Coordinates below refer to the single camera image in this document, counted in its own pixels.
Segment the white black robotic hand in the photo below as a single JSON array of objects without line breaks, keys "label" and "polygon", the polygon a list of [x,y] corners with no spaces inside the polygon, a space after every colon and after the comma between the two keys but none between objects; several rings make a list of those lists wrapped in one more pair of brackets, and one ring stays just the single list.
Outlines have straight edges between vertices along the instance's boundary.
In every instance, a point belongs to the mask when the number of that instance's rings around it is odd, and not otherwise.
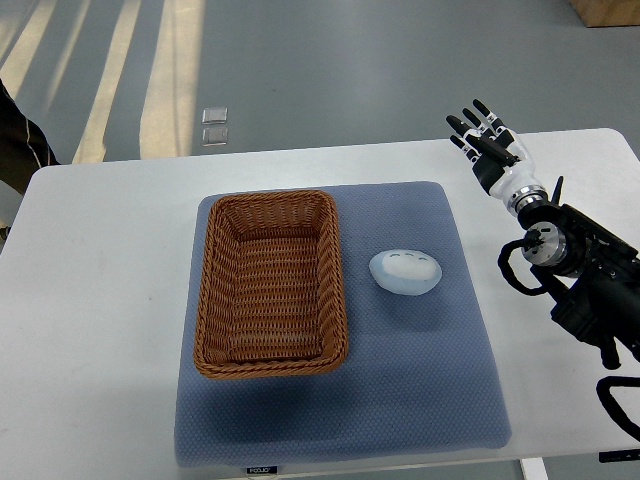
[{"label": "white black robotic hand", "polygon": [[526,205],[548,198],[535,178],[535,163],[519,135],[480,100],[463,117],[446,117],[452,128],[451,142],[471,163],[471,169],[485,193],[503,202],[516,216]]}]

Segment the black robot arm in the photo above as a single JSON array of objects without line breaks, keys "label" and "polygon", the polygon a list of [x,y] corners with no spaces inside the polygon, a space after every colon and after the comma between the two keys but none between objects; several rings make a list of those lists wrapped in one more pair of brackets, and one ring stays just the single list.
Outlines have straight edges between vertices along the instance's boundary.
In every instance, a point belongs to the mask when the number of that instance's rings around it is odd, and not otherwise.
[{"label": "black robot arm", "polygon": [[639,253],[568,204],[563,180],[551,196],[525,186],[507,207],[525,234],[502,247],[498,266],[507,283],[527,296],[548,294],[551,319],[577,340],[600,350],[603,366],[620,367],[616,344],[639,357]]}]

